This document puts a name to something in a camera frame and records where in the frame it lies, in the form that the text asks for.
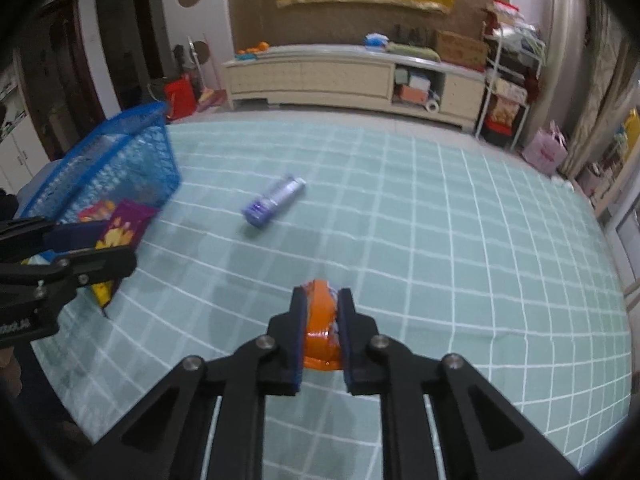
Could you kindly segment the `person's left hand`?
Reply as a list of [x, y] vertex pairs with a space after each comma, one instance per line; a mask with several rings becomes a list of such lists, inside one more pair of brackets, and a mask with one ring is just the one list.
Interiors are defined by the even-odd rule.
[[0, 350], [0, 379], [11, 396], [17, 398], [22, 391], [22, 369], [14, 356], [13, 348]]

